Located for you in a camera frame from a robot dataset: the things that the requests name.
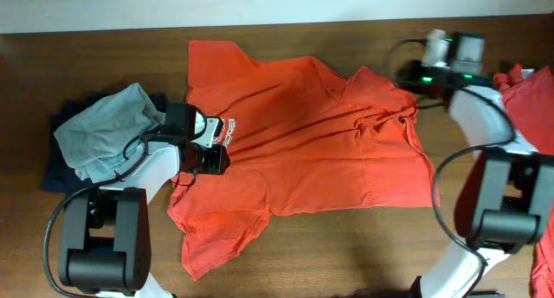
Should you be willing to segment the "orange printed t-shirt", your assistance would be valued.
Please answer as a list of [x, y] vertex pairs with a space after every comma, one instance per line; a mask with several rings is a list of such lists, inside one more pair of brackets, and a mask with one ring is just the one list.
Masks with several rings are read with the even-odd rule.
[[168, 213], [194, 280], [229, 260], [273, 216], [428, 207], [434, 168], [416, 134], [416, 100], [360, 68], [345, 78], [311, 56], [275, 62], [233, 42], [188, 46], [188, 101], [222, 119], [220, 176], [175, 178]]

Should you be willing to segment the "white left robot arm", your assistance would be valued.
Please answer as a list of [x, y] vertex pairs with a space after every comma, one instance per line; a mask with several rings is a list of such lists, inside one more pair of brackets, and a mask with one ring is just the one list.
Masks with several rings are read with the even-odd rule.
[[56, 289], [73, 297], [169, 297], [153, 277], [148, 204], [180, 172], [221, 175], [225, 146], [144, 138], [114, 178], [68, 195], [56, 208], [62, 232]]

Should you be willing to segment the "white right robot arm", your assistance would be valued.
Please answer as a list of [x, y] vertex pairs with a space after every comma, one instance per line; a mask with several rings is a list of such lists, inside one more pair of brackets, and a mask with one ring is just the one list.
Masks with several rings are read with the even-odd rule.
[[445, 158], [437, 174], [461, 156], [477, 155], [454, 209], [453, 230], [437, 206], [438, 182], [432, 182], [435, 218], [451, 243], [408, 295], [473, 297], [491, 268], [544, 234], [553, 202], [553, 158], [525, 139], [487, 78], [411, 60], [396, 71], [395, 82], [440, 99], [467, 139], [469, 146]]

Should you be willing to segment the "grey folded shirt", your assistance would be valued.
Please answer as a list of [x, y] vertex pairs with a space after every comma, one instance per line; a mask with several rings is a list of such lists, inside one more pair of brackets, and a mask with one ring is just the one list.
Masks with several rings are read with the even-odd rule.
[[66, 120], [54, 137], [76, 177], [97, 183], [113, 178], [136, 152], [137, 136], [164, 121], [165, 113], [134, 83]]

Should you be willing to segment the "red crumpled shirt pile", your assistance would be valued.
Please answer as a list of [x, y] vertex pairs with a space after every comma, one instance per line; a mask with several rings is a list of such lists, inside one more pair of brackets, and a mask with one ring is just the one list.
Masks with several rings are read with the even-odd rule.
[[[503, 104], [515, 127], [541, 153], [553, 154], [553, 73], [549, 67], [524, 75], [515, 65], [493, 77], [502, 94]], [[535, 246], [531, 269], [531, 287], [535, 297], [553, 298], [553, 219]]]

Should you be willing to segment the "dark navy folded garment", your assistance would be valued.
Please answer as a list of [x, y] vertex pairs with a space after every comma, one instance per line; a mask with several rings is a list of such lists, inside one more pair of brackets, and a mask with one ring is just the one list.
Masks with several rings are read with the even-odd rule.
[[54, 132], [67, 120], [92, 106], [96, 101], [107, 97], [108, 93], [93, 92], [83, 99], [65, 100], [58, 113], [49, 118], [49, 156], [48, 165], [42, 178], [42, 190], [55, 193], [70, 193], [90, 185], [93, 181], [86, 177], [80, 179], [62, 156]]

